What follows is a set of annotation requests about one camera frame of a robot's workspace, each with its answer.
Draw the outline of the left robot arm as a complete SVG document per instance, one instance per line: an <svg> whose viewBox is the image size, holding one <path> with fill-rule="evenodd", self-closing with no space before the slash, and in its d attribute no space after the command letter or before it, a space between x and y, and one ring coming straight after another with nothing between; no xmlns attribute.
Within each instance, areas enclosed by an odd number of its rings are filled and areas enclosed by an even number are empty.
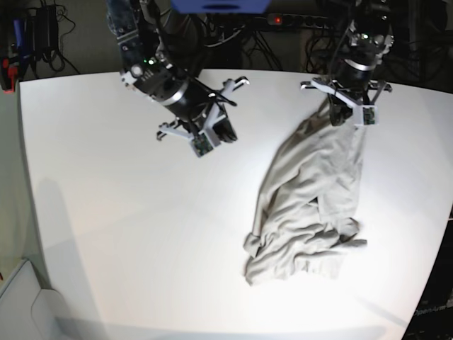
<svg viewBox="0 0 453 340"><path fill-rule="evenodd" d="M374 80L376 68L394 44L388 1L329 1L333 14L341 15L339 41L328 63L327 74L300 83L302 89L327 95L331 125L351 119L357 126L378 123L377 100L392 86Z"/></svg>

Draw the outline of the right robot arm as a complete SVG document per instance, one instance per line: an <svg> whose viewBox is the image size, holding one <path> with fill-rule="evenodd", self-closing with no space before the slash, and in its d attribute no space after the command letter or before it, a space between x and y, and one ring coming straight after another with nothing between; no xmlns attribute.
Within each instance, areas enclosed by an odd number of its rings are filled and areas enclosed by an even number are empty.
<svg viewBox="0 0 453 340"><path fill-rule="evenodd" d="M121 55L123 84L174 116L173 122L159 126L157 139L173 135L194 142L235 142L225 106L236 105L229 94L248 80L227 79L219 90L199 80L214 57L201 18L171 11L169 23L164 23L155 1L108 1L107 9Z"/></svg>

